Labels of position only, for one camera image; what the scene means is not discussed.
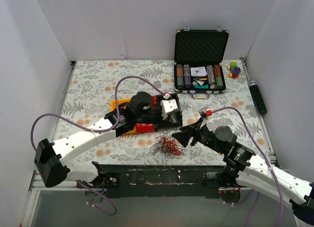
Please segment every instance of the stack of poker chips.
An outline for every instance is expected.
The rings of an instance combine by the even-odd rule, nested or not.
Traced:
[[[177,65],[177,87],[183,88],[183,68],[181,64]]]
[[[222,84],[222,77],[221,77],[219,65],[214,66],[214,75],[215,75],[217,89],[223,88],[224,85]]]
[[[210,89],[215,89],[216,88],[216,81],[215,81],[215,75],[214,75],[214,70],[212,68],[212,65],[208,65],[206,67],[207,70],[207,77],[208,77],[208,82],[209,82],[209,88]]]
[[[188,64],[184,64],[183,72],[184,72],[184,86],[185,88],[190,88],[191,87],[191,73],[190,73],[190,66]]]

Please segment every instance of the floral tablecloth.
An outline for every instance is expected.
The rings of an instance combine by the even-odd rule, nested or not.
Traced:
[[[209,106],[212,110],[224,106],[237,108],[244,116],[254,138],[263,151],[268,152],[268,145],[263,137],[252,97],[242,70],[239,78],[228,78],[226,66],[231,60],[222,62],[227,91],[220,95],[211,95],[208,100],[194,100],[190,94],[179,94],[183,111],[183,125],[198,120],[199,109]],[[80,125],[89,126],[110,111],[110,101],[114,99],[115,85],[124,76],[136,75],[148,79],[164,92],[174,92],[174,62],[171,60],[123,60],[123,61],[78,61],[62,115]],[[138,79],[125,80],[118,89],[118,98],[130,98],[138,91],[157,95],[153,88]],[[225,110],[212,116],[208,123],[210,130],[218,126],[229,126],[237,135],[237,141],[253,149],[253,142],[248,136],[240,117],[233,110]],[[60,120],[54,140],[61,139],[79,131],[78,128]],[[151,146],[156,143],[160,132],[133,134],[107,141],[79,155],[80,162],[97,161],[101,164],[132,165],[225,165],[222,155],[211,149],[196,144],[183,150],[184,155],[165,159],[164,154],[151,153]]]

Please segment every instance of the poker chip case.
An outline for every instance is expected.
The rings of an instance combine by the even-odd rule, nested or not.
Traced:
[[[187,26],[183,30],[176,31],[175,42],[175,66],[174,66],[174,78],[175,78],[175,91],[178,93],[191,94],[194,99],[208,99],[210,94],[222,94],[226,92],[226,83],[222,72],[221,61],[223,59],[229,32],[227,30],[221,30],[219,27],[217,30],[190,30]],[[199,89],[193,86],[185,87],[181,86],[182,78],[177,77],[177,66],[189,65],[190,68],[205,67],[211,65],[216,69],[220,69],[222,85],[217,89],[211,89],[209,81],[205,81],[204,85],[208,85],[207,89]],[[195,77],[190,76],[190,80],[194,81]],[[196,97],[195,94],[207,94],[207,97]]]

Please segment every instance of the black metal frame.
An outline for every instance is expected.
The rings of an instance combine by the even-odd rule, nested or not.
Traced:
[[[209,187],[206,174],[220,173],[224,166],[163,166],[163,165],[94,165],[101,174],[111,174],[116,179],[106,178],[106,196],[121,197],[206,197],[218,199],[218,187]]]

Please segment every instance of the white wall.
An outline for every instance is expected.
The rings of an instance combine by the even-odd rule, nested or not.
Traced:
[[[0,27],[0,226],[18,227],[35,167],[30,128],[57,111],[70,62],[36,0],[0,0]],[[52,123],[39,123],[36,142]]]
[[[247,55],[275,0],[38,0],[71,60],[173,59],[175,30],[230,31],[225,59]]]
[[[247,57],[277,158],[314,181],[314,0],[276,0]]]

